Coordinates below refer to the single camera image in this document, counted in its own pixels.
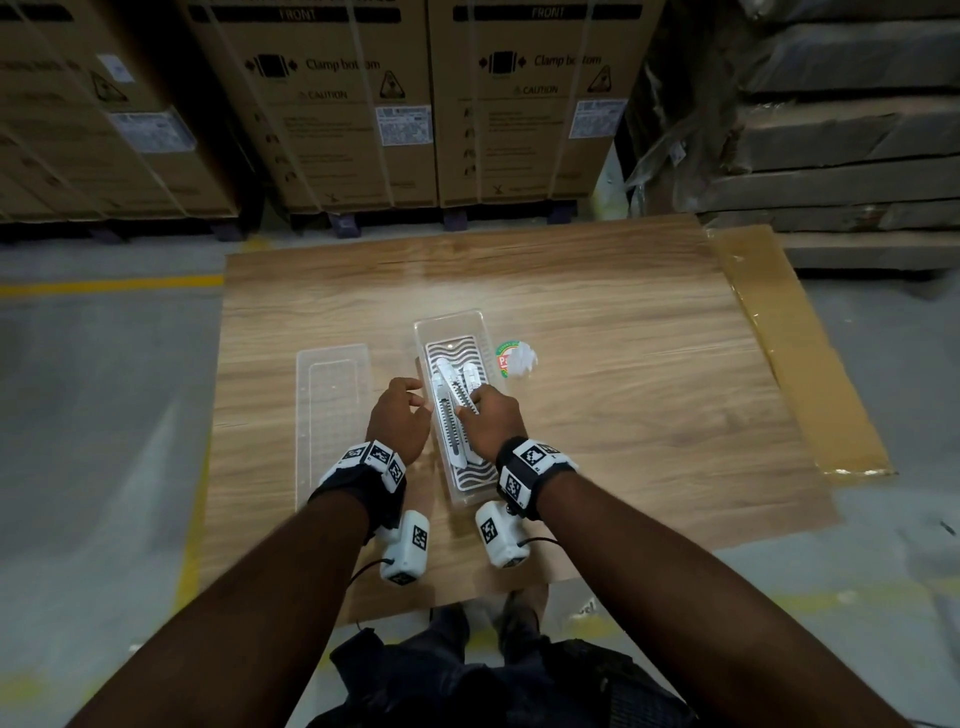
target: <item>cable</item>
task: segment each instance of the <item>cable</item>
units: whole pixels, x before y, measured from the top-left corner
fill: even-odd
[[[349,587],[350,584],[352,584],[354,581],[357,580],[357,577],[360,574],[362,574],[364,571],[366,571],[370,567],[375,567],[377,564],[392,564],[393,562],[394,562],[393,559],[377,559],[376,561],[371,561],[369,564],[366,564],[363,567],[361,567],[360,571],[358,571],[357,573],[355,573],[353,576],[350,577],[349,582],[347,582],[347,586]]]
[[[534,541],[546,541],[546,542],[549,542],[550,544],[556,544],[557,546],[560,545],[560,542],[556,541],[555,539],[548,539],[546,536],[534,536],[531,539],[527,539],[526,541],[519,542],[517,546],[526,546],[527,544],[531,544]]]

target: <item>black wrist strap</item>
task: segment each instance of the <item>black wrist strap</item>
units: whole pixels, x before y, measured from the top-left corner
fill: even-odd
[[[531,521],[539,521],[537,498],[543,486],[556,475],[576,471],[576,464],[556,448],[526,437],[512,437],[496,456],[500,472],[497,490],[509,509]]]

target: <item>wooden table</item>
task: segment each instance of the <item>wooden table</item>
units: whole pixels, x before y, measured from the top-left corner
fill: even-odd
[[[392,376],[416,374],[416,320],[470,308],[483,311],[494,345],[522,339],[540,357],[520,394],[531,434],[633,506],[709,548],[835,522],[692,217],[232,255],[204,585],[293,512],[297,352],[367,343],[379,396]],[[516,569],[491,567],[473,509],[449,506],[434,442],[408,475],[406,505],[431,523],[427,574],[404,588],[365,575],[341,622],[576,575],[543,543]]]

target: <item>pallet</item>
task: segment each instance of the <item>pallet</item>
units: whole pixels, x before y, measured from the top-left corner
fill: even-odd
[[[90,220],[86,222],[0,223],[0,243],[35,240],[89,239],[104,243],[129,243],[135,237],[213,235],[223,243],[247,239],[260,224],[263,200],[251,201],[236,217],[203,219],[181,217],[161,220]]]
[[[315,215],[292,214],[290,227],[302,234],[307,228],[333,229],[338,238],[357,238],[364,228],[385,225],[423,225],[442,223],[447,232],[465,231],[471,221],[519,220],[545,217],[547,225],[569,223],[577,215],[576,200],[540,200],[508,205],[470,205],[464,207],[418,207],[415,209],[383,209],[369,212]]]

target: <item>warning triangle symbol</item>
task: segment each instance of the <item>warning triangle symbol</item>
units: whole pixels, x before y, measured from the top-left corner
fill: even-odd
[[[97,92],[97,98],[101,101],[128,101],[125,93],[96,71],[90,71],[90,78],[93,80],[93,89]]]
[[[597,74],[597,77],[593,79],[587,88],[587,93],[604,93],[613,88],[613,81],[610,78],[610,67],[605,65],[600,69],[600,73]]]
[[[383,74],[383,83],[380,84],[381,99],[405,99],[407,95],[403,92],[403,86],[396,79],[393,71],[387,71]]]

